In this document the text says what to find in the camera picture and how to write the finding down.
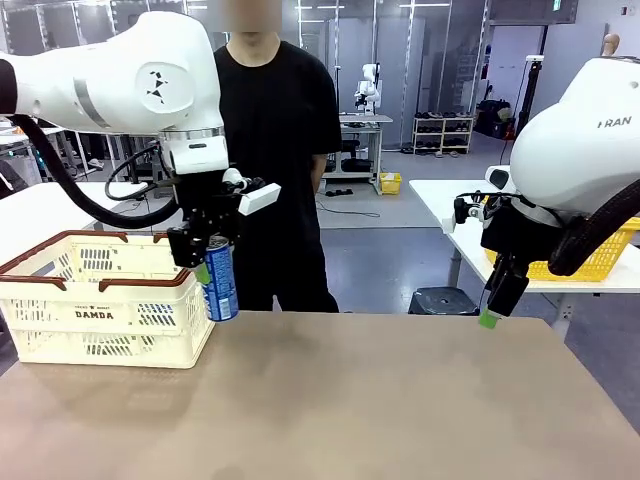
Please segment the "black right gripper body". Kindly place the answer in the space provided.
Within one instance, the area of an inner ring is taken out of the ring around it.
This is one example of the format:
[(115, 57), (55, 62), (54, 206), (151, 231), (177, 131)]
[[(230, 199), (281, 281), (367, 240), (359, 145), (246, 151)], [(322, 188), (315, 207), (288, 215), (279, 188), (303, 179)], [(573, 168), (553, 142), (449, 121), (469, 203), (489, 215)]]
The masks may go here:
[(567, 231), (558, 213), (524, 197), (490, 197), (483, 215), (481, 245), (518, 260), (548, 261)]

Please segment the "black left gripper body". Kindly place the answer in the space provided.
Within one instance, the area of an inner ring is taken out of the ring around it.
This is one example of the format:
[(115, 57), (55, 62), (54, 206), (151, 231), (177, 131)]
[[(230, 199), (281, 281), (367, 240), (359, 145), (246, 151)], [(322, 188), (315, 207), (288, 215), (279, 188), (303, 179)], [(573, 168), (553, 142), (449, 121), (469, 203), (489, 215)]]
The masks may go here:
[(206, 246), (211, 236), (238, 235), (241, 175), (235, 169), (181, 175), (174, 182), (182, 222), (167, 230), (171, 246)]

